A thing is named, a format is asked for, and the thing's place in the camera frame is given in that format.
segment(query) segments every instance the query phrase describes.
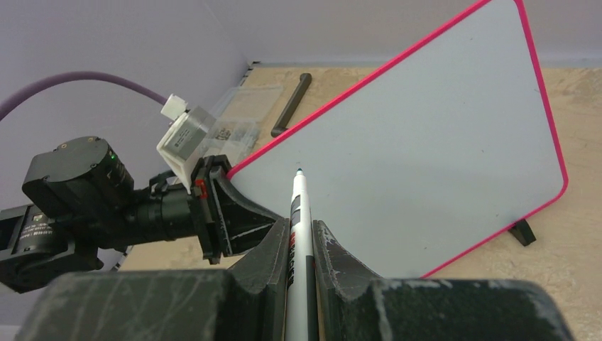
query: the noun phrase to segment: cable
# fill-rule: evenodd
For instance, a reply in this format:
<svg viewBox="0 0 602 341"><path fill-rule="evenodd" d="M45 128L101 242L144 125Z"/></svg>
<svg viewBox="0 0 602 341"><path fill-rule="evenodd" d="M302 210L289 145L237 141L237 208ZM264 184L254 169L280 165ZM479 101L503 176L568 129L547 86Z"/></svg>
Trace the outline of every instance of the cable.
<svg viewBox="0 0 602 341"><path fill-rule="evenodd" d="M2 103L0 103L0 121L4 119L4 117L6 117L6 115L12 112L15 108L17 108L21 103L23 103L33 95L42 92L43 90L46 90L49 87L54 87L55 85L59 85L62 83L73 82L75 80L100 80L102 82L109 82L116 85L121 85L122 87L126 87L139 94L143 94L148 98L159 102L159 104L161 105L164 105L165 102L168 100L166 97L163 97L160 94L143 87L142 85L134 83L125 78L110 75L108 73L95 71L65 72L47 78L43 78L42 80L39 80L37 82L33 82L24 87L23 89L15 92L9 98L5 99Z"/></svg>

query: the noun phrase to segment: wooden table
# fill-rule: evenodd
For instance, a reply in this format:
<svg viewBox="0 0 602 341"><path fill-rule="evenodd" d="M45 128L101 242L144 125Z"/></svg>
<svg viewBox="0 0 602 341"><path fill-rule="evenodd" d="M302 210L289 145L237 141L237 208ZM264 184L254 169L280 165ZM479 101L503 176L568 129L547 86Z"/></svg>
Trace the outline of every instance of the wooden table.
<svg viewBox="0 0 602 341"><path fill-rule="evenodd" d="M291 125L367 76L373 67L257 67L245 87L282 85L284 90L263 120L255 148L288 98L309 72L313 82ZM441 270L437 278L515 278L541 285L557 302L578 340L602 340L602 69L549 69L544 79L554 112L569 188L564 197L529 219L537 241L521 246L502 234ZM215 267L228 267L238 257ZM123 270L200 269L196 237L134 247Z"/></svg>

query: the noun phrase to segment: black stand foot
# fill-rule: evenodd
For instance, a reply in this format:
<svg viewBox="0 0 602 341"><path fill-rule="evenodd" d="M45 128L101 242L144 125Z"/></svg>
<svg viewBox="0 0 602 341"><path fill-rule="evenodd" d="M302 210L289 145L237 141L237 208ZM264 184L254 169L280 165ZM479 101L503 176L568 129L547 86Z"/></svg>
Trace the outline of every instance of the black stand foot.
<svg viewBox="0 0 602 341"><path fill-rule="evenodd" d="M510 233L514 236L514 238L518 239L518 241L524 246L528 246L537 240L533 231L531 230L531 226L527 220L519 220L514 224L514 226L509 229Z"/></svg>

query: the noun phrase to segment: table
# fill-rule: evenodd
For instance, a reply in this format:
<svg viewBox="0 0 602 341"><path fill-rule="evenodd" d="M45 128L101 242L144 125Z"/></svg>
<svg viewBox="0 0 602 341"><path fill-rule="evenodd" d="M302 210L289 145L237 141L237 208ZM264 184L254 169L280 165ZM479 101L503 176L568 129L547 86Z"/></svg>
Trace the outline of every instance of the table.
<svg viewBox="0 0 602 341"><path fill-rule="evenodd" d="M290 124L327 103L374 67L255 67L244 87L282 85L283 93L263 120L255 148L272 138L270 130L288 98L309 72L313 82ZM537 241L523 247L502 234L439 271L435 278L514 278L541 285L557 302L578 340L602 340L602 69L544 69L569 172L566 194L529 219ZM226 268L202 260L196 237L139 245L122 270Z"/></svg>

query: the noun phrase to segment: black handle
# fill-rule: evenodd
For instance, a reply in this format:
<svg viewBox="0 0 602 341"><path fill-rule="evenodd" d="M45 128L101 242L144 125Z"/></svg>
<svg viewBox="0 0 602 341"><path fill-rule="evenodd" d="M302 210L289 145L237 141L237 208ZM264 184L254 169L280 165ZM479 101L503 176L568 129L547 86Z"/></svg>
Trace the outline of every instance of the black handle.
<svg viewBox="0 0 602 341"><path fill-rule="evenodd" d="M286 131L286 125L290 121L292 114L297 110L297 107L299 106L299 103L301 103L301 99L305 95L307 88L310 87L310 84L312 84L312 74L302 73L299 77L299 84L297 85L295 92L293 92L292 96L289 98L286 107L284 107L283 112L280 114L280 117L278 117L276 124L274 124L274 127L272 128L272 137L276 137Z"/></svg>

